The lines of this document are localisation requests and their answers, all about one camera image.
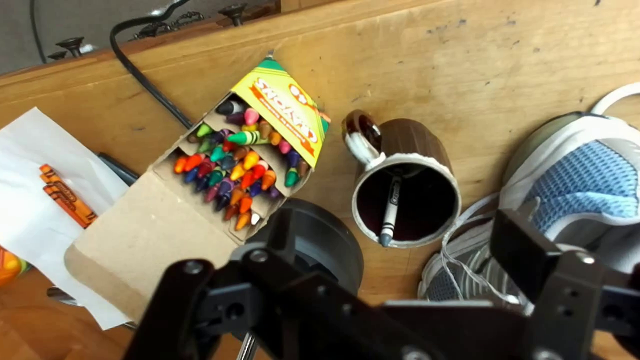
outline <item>white object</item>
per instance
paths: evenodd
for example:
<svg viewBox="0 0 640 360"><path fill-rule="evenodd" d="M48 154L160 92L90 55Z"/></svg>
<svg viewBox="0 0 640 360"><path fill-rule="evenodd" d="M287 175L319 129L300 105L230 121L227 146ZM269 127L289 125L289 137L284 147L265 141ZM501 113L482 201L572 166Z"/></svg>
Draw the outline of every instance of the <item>white object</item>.
<svg viewBox="0 0 640 360"><path fill-rule="evenodd" d="M98 156L34 107L0 129L0 244L76 298L101 330L128 321L68 271L64 253L81 228L41 189L40 164L50 164L98 215L125 192Z"/></svg>

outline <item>screw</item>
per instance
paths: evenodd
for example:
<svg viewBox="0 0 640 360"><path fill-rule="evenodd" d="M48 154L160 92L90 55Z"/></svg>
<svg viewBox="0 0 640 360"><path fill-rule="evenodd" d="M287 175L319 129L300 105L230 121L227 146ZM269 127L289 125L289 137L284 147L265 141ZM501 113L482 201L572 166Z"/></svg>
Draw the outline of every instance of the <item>screw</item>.
<svg viewBox="0 0 640 360"><path fill-rule="evenodd" d="M183 266L181 266L181 269L185 271L185 273L199 273L201 271L201 262L194 262L194 260L188 260L188 262L183 262Z"/></svg>
<svg viewBox="0 0 640 360"><path fill-rule="evenodd" d="M263 249L253 249L252 253L247 253L247 258L252 260L252 262L265 262L267 260L267 253L263 251Z"/></svg>

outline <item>mug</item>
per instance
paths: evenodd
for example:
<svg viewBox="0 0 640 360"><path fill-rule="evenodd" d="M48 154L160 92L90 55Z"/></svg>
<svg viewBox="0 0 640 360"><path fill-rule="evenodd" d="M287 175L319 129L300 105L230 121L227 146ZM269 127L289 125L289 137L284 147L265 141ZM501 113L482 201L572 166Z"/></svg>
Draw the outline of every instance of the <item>mug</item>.
<svg viewBox="0 0 640 360"><path fill-rule="evenodd" d="M376 123L354 109L341 121L344 141L359 161L351 215L385 248L438 240L458 217L462 195L438 135L422 121L395 118Z"/></svg>

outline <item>pen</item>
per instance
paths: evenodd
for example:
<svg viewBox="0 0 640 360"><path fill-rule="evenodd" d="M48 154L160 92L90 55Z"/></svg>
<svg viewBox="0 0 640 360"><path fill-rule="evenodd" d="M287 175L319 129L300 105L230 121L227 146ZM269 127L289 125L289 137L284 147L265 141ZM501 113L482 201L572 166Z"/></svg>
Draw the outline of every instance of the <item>pen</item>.
<svg viewBox="0 0 640 360"><path fill-rule="evenodd" d="M377 242L385 248L394 237L395 217L398 217L398 203L399 203L399 186L402 177L394 175L388 188L388 200L383 210L383 223L377 236Z"/></svg>
<svg viewBox="0 0 640 360"><path fill-rule="evenodd" d="M132 184L140 177L134 169L125 168L125 166L119 164L116 158L111 158L111 156L107 156L107 154L104 154L104 151L100 151L98 158L100 158L111 171L116 171L116 175L118 175L124 184L128 184L128 186L132 186Z"/></svg>

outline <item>yellow crayon box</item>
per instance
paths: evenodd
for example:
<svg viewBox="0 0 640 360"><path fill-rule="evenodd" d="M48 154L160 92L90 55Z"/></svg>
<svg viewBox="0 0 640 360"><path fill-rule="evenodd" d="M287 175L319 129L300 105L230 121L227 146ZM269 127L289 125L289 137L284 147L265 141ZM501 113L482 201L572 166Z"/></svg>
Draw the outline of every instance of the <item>yellow crayon box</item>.
<svg viewBox="0 0 640 360"><path fill-rule="evenodd" d="M262 59L73 242L68 267L140 319L171 262L223 266L306 184L327 123L274 57Z"/></svg>
<svg viewBox="0 0 640 360"><path fill-rule="evenodd" d="M223 101L235 98L269 121L311 168L318 164L329 119L274 57L247 72Z"/></svg>

